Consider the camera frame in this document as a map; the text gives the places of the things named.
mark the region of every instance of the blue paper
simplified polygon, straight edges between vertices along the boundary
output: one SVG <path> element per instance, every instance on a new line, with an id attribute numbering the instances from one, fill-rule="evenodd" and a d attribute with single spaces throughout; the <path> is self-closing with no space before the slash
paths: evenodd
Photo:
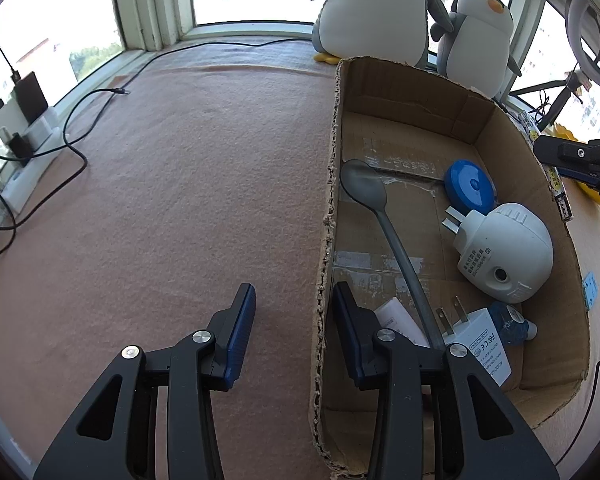
<path id="1" fill-rule="evenodd" d="M 593 275 L 593 272 L 587 274 L 582 282 L 582 288 L 584 290 L 584 298 L 587 302 L 587 310 L 591 310 L 598 297 L 598 284 L 596 283 L 596 277 Z"/>

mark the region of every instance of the penguin beak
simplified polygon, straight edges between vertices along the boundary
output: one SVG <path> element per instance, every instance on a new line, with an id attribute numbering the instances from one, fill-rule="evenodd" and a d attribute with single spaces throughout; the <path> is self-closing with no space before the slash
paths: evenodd
<path id="1" fill-rule="evenodd" d="M 504 6 L 498 0 L 487 0 L 487 3 L 493 12 L 497 12 L 498 14 L 504 12 Z"/>

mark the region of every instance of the penguin foot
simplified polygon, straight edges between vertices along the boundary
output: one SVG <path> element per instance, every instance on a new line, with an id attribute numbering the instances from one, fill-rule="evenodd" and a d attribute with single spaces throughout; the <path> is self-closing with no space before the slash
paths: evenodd
<path id="1" fill-rule="evenodd" d="M 324 62 L 330 65 L 337 65 L 340 62 L 339 57 L 332 56 L 331 54 L 325 54 L 324 52 L 318 52 L 318 54 L 314 56 L 314 59 L 318 62 Z"/>

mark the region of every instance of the gray spoon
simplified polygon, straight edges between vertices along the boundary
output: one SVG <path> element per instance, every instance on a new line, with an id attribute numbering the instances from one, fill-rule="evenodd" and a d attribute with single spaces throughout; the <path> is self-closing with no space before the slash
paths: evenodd
<path id="1" fill-rule="evenodd" d="M 409 287 L 413 303 L 420 315 L 420 320 L 422 321 L 429 344 L 432 348 L 444 350 L 445 342 L 442 339 L 436 318 L 429 306 L 429 300 L 424 290 L 422 290 L 418 275 L 413 269 L 413 265 L 402 246 L 400 238 L 398 238 L 398 234 L 395 232 L 394 226 L 384 211 L 386 207 L 386 191 L 384 190 L 384 184 L 380 180 L 380 176 L 371 166 L 354 158 L 342 165 L 340 169 L 340 182 L 344 191 L 353 200 L 371 209 L 376 215 L 378 223 L 382 231 L 384 231 L 384 236 L 389 242 L 389 247 L 391 247 L 395 259 L 398 261 L 398 266 L 402 271 L 404 280 Z"/>

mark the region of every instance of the blue round object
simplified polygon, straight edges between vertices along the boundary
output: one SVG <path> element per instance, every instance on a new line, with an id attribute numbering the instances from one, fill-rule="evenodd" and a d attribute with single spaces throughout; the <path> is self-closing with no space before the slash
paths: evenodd
<path id="1" fill-rule="evenodd" d="M 495 195 L 489 177 L 470 160 L 456 160 L 445 175 L 449 202 L 463 215 L 475 209 L 483 215 L 495 205 Z"/>

